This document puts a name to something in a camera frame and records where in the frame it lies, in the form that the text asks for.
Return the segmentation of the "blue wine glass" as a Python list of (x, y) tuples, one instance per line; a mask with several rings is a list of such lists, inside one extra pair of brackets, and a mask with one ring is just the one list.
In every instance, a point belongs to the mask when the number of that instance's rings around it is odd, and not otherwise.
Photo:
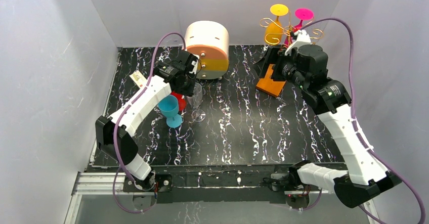
[(171, 128), (179, 127), (182, 122), (182, 116), (179, 115), (179, 102), (173, 95), (168, 95), (158, 103), (161, 114), (166, 118), (167, 126)]

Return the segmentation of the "yellow wine glass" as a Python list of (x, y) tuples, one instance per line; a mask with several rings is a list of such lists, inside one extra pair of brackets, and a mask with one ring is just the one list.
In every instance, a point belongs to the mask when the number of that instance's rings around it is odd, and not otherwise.
[(267, 44), (274, 46), (281, 42), (282, 35), (284, 34), (279, 18), (287, 15), (289, 8), (283, 4), (274, 4), (270, 7), (270, 12), (275, 16), (275, 19), (268, 23), (264, 40)]

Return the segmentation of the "clear wine glass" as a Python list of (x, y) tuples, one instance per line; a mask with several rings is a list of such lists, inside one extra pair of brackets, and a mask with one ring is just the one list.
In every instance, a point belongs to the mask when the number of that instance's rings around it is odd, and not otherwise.
[(195, 83), (193, 96), (188, 97), (188, 101), (192, 107), (192, 117), (196, 122), (202, 122), (206, 117), (205, 111), (200, 108), (202, 104), (202, 96), (203, 94), (201, 84)]

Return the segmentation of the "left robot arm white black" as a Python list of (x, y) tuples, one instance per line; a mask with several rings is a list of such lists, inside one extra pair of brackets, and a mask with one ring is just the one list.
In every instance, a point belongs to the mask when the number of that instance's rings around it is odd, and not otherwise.
[(151, 76), (120, 109), (95, 122), (96, 142), (100, 151), (116, 160), (132, 181), (144, 181), (150, 165), (139, 155), (133, 137), (139, 125), (155, 106), (172, 92), (191, 96), (196, 82), (199, 56), (186, 50), (167, 62), (154, 65)]

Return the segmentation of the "red wine glass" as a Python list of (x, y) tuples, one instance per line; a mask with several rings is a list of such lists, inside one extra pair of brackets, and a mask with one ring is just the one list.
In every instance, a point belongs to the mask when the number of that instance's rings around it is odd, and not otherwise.
[(178, 100), (179, 111), (183, 111), (186, 108), (186, 100), (184, 96), (176, 92), (172, 92), (171, 95), (176, 97), (176, 99)]

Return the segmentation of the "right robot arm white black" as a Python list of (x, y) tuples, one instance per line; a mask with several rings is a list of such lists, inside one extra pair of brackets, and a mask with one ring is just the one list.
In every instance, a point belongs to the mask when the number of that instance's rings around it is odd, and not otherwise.
[(362, 144), (363, 134), (351, 116), (352, 99), (345, 86), (328, 76), (328, 55), (315, 44), (283, 49), (271, 46), (254, 65), (260, 77), (272, 69), (274, 81), (286, 81), (301, 90), (304, 102), (312, 108), (330, 132), (346, 170), (323, 167), (303, 160), (292, 165), (286, 176), (270, 179), (277, 190), (313, 185), (335, 193), (349, 208), (392, 189), (401, 179), (372, 155)]

